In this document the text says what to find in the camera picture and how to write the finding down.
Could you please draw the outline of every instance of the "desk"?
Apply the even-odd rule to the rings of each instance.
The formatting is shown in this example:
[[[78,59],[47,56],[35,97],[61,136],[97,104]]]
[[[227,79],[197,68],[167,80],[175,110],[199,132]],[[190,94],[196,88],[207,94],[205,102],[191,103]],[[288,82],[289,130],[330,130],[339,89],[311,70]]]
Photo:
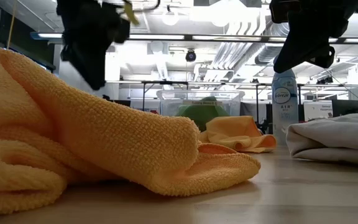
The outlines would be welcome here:
[[[260,174],[227,190],[171,198],[127,182],[72,187],[55,204],[0,224],[358,223],[358,167],[294,161],[286,149],[253,156]]]

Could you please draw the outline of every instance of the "black cable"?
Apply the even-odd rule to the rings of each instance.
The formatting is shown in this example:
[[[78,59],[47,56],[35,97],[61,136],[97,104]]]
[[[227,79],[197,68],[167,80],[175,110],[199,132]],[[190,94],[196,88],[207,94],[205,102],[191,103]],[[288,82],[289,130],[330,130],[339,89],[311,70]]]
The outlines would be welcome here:
[[[333,79],[335,79],[338,83],[341,83],[338,79],[335,78],[335,76],[334,76],[333,74],[329,73],[326,69],[325,69],[325,71],[326,71]],[[358,96],[357,96],[356,94],[354,94],[348,87],[344,86],[344,84],[342,84],[342,83],[341,83],[341,85],[342,85],[342,87],[344,87],[347,91],[349,91],[349,93],[351,93],[352,95],[354,95],[354,96],[358,99]]]

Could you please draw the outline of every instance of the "yellow cable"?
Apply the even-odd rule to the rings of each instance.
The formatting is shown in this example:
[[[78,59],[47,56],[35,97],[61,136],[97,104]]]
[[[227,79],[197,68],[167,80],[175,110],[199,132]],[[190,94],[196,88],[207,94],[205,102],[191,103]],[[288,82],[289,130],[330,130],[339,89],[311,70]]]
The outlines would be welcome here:
[[[15,4],[13,5],[13,12],[12,12],[12,21],[11,21],[11,28],[9,29],[9,37],[7,39],[6,48],[9,50],[9,46],[11,45],[11,37],[12,37],[12,30],[13,30],[13,23],[15,21],[15,14],[16,14],[16,5],[17,0],[14,0]]]

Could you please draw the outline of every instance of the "white folded cloth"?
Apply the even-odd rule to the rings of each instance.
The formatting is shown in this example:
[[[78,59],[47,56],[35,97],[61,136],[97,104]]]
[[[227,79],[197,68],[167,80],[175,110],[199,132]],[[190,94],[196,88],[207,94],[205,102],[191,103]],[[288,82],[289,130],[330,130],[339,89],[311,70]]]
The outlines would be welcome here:
[[[358,165],[358,114],[293,124],[287,146],[292,158]]]

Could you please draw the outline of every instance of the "computer monitor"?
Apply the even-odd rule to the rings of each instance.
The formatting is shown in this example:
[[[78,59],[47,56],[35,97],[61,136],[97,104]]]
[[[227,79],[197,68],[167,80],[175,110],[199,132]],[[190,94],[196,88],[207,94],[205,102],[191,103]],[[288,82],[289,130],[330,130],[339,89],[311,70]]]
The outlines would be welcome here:
[[[113,102],[118,103],[120,105],[131,107],[131,101],[130,100],[113,100]]]
[[[358,113],[358,100],[332,100],[333,116]]]

